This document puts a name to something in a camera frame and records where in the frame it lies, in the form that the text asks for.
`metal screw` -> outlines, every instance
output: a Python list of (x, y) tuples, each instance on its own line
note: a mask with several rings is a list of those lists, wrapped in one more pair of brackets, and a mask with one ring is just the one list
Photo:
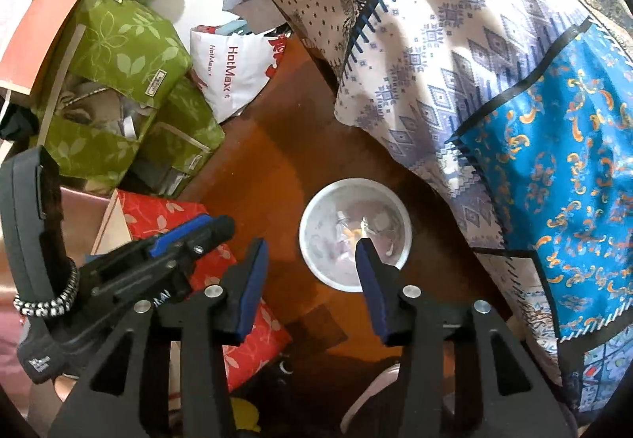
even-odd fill
[(214, 299), (216, 297), (219, 297), (220, 295), (222, 295), (222, 292), (224, 290), (222, 289), (222, 286), (220, 285), (211, 285), (211, 286), (207, 286), (207, 288), (205, 288), (205, 295), (210, 298), (210, 299)]
[(402, 288), (402, 292), (405, 297), (409, 297), (410, 299), (417, 299), (422, 295), (422, 290), (415, 285), (406, 285)]
[(478, 313), (483, 313), (484, 315), (486, 313), (490, 313), (490, 304), (488, 304), (486, 301), (475, 301), (473, 307)]
[(138, 301), (134, 304), (134, 311), (136, 313), (147, 313), (152, 307), (152, 303), (150, 301)]

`wooden table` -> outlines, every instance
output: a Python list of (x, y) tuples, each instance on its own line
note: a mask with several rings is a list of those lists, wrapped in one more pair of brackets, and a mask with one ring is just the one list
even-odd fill
[[(374, 336), (361, 294), (324, 285), (303, 261), (299, 221), (324, 186), (348, 177), (388, 186), (413, 224), (407, 280), (440, 301), (487, 299), (506, 317), (509, 310), (444, 201), (366, 132), (339, 123), (334, 102), (300, 42), (290, 39), (276, 76), (241, 116), (223, 125), (226, 141), (182, 198), (235, 218), (230, 246), (238, 258), (252, 237), (267, 239), (264, 298), (294, 338), (293, 392), (336, 420), (400, 351)], [(444, 366), (450, 378), (449, 351)]]

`label tag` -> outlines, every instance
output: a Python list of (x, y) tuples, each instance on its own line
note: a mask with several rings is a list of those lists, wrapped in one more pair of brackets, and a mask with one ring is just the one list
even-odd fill
[(167, 197), (171, 197), (173, 195), (173, 193), (176, 191), (176, 189), (178, 188), (182, 180), (186, 177), (187, 175), (183, 173), (180, 173), (176, 176), (176, 179), (173, 180), (172, 185), (169, 188), (167, 188), (167, 191), (166, 191)]
[(163, 304), (163, 302), (168, 301), (172, 298), (172, 295), (169, 293), (169, 290), (163, 290), (156, 297), (154, 297), (154, 307), (158, 307)]
[(148, 89), (145, 90), (145, 95), (149, 95), (150, 97), (156, 95), (156, 92), (158, 91), (158, 88), (160, 88), (160, 85), (166, 75), (167, 72), (165, 72), (164, 70), (159, 70), (158, 72), (156, 72), (154, 78), (150, 81)]
[(194, 159), (191, 160), (191, 164), (189, 165), (189, 170), (193, 170), (198, 163), (200, 163), (200, 160), (202, 159), (202, 156), (197, 154)]
[(48, 368), (48, 362), (51, 361), (51, 357), (50, 356), (46, 356), (45, 358), (42, 359), (29, 359), (29, 364), (36, 369), (36, 372), (38, 374), (41, 374), (44, 370), (46, 370)]

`yellow object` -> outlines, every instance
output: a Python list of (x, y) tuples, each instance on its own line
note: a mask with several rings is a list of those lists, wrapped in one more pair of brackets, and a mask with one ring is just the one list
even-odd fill
[(257, 425), (257, 421), (260, 419), (260, 412), (254, 405), (244, 399), (235, 399), (232, 397), (231, 406), (233, 407), (235, 427), (238, 430), (255, 431), (255, 433), (262, 430), (262, 428)]

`blue gripper pad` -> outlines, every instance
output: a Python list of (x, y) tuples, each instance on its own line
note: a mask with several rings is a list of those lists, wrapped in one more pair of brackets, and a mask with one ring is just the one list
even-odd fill
[(243, 342), (252, 330), (257, 307), (264, 290), (264, 282), (268, 273), (268, 243), (265, 240), (258, 243), (254, 251), (254, 258), (251, 261), (251, 273), (239, 301), (239, 321), (235, 334), (240, 342)]
[(196, 229), (207, 225), (211, 221), (213, 221), (213, 218), (207, 214), (198, 215), (188, 222), (179, 225), (174, 230), (163, 234), (156, 240), (154, 246), (150, 248), (150, 256), (152, 258), (158, 258), (159, 256), (162, 256), (164, 253), (167, 252), (167, 249), (170, 245), (172, 245), (172, 243), (182, 240), (192, 231), (195, 231)]
[(375, 267), (384, 267), (384, 265), (371, 240), (363, 238), (356, 245), (356, 270), (363, 287), (363, 295), (371, 317), (373, 332), (385, 343), (389, 337), (387, 301), (376, 277)]

